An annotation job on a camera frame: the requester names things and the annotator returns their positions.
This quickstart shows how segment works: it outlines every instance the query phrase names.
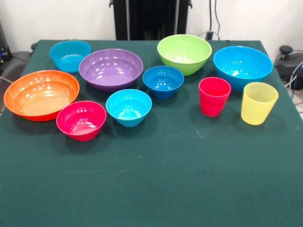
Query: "white wall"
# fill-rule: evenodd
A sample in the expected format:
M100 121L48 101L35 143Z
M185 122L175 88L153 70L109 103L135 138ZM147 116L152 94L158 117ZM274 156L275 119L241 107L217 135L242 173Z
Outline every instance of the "white wall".
M272 59L279 46L303 50L303 0L217 0L220 37L261 40ZM187 33L208 30L208 0L192 0ZM115 39L109 0L0 0L0 21L11 50L39 39ZM213 14L213 29L217 29Z
M40 39L116 39L109 0L0 0L0 22L13 52Z
M192 2L187 33L199 35L209 29L209 1ZM222 40L261 40L271 59L284 44L303 50L303 0L217 0L217 13Z

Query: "orange bowl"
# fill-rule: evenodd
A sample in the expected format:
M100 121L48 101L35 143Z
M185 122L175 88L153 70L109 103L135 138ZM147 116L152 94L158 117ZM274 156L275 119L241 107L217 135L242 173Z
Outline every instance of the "orange bowl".
M74 102L79 90L79 83L71 74L38 71L12 83L4 94L4 104L20 117L45 122L55 119L60 110Z

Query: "purple bowl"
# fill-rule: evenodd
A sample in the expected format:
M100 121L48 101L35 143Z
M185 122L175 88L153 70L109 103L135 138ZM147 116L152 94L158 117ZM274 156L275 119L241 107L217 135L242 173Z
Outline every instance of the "purple bowl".
M86 56L79 73L94 88L116 92L132 85L143 70L142 60L133 52L104 49Z

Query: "pink bowl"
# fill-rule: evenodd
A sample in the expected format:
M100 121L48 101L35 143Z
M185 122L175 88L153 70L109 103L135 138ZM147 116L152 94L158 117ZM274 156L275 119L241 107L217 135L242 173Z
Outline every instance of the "pink bowl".
M80 101L62 109L57 116L57 126L65 135L78 141L89 141L101 130L106 110L98 103Z

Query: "magenta bowl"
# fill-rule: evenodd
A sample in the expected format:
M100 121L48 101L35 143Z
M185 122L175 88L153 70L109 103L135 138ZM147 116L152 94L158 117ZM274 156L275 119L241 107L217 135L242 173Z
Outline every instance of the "magenta bowl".
M92 140L106 120L106 110L98 103L80 101L68 105L57 116L57 126L65 135L78 141Z
M132 85L143 70L143 62L133 52L104 49L86 56L79 73L94 88L116 92Z

